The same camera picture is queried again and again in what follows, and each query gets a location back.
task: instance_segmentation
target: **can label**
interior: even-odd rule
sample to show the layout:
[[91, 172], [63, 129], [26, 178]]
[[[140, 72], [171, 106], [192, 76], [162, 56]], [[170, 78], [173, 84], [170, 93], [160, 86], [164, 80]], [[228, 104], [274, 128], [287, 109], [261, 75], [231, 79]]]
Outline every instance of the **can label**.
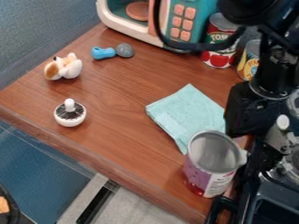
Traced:
[[[227, 40], [234, 31], [221, 31], [215, 24], [209, 24], [207, 36], [205, 38], [206, 43], [218, 44]], [[201, 59], [206, 65], [215, 68], [226, 68], [232, 65], [234, 55], [236, 53], [238, 41], [236, 41], [231, 47], [217, 52], [202, 52]]]
[[260, 65], [259, 59], [257, 59], [250, 52], [247, 52], [247, 49], [245, 49], [241, 61], [237, 68], [238, 75], [244, 81], [250, 81], [256, 74], [259, 65]]
[[189, 156], [186, 156], [184, 163], [184, 177], [187, 187], [197, 194], [205, 198], [212, 198], [224, 193], [233, 180], [236, 171], [228, 173], [211, 173], [196, 167]]

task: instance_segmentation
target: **gray wall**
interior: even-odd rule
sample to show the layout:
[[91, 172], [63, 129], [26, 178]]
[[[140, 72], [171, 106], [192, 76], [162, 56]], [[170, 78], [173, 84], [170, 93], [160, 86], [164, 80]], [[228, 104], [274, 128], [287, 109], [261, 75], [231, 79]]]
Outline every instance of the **gray wall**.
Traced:
[[98, 23], [95, 0], [0, 0], [0, 88]]

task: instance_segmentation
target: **yellow can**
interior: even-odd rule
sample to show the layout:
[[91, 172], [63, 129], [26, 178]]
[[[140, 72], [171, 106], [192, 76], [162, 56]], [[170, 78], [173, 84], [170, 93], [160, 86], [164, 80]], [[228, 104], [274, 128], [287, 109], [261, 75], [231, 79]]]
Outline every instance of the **yellow can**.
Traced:
[[238, 65], [237, 71], [239, 77], [244, 81], [250, 81], [260, 65], [260, 46], [259, 39], [249, 41], [244, 49], [242, 58]]

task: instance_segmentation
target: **orange button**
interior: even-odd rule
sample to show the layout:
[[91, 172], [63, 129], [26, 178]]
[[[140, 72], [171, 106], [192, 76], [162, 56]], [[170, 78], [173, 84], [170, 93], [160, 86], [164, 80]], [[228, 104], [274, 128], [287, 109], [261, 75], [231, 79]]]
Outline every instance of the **orange button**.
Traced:
[[184, 16], [186, 18], [189, 18], [189, 19], [194, 19], [195, 18], [195, 14], [196, 14], [196, 9], [194, 9], [192, 7], [188, 7], [186, 9], [186, 12], [184, 13]]
[[174, 17], [172, 19], [172, 25], [175, 26], [175, 27], [180, 27], [182, 24], [182, 18], [180, 17]]
[[179, 36], [180, 30], [178, 28], [171, 28], [170, 35], [177, 39]]
[[181, 32], [181, 39], [183, 41], [189, 41], [190, 40], [190, 37], [191, 37], [191, 33], [189, 31], [182, 31]]
[[183, 22], [184, 30], [187, 30], [189, 32], [190, 30], [192, 30], [192, 27], [193, 27], [193, 22], [191, 20], [184, 19]]
[[184, 14], [184, 6], [182, 4], [176, 4], [174, 12], [178, 16], [183, 16], [183, 14]]

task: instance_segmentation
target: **red can label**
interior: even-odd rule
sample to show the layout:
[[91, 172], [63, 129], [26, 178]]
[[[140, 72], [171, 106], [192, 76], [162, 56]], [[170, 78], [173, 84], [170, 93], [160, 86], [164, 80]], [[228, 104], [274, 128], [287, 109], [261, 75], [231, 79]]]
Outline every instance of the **red can label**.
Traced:
[[[207, 36], [205, 39], [206, 43], [218, 44], [229, 38], [234, 34], [234, 31], [221, 31], [214, 24], [210, 23]], [[226, 68], [232, 65], [234, 60], [234, 54], [236, 53], [238, 41], [231, 47], [217, 52], [202, 52], [201, 59], [206, 65], [215, 68]]]

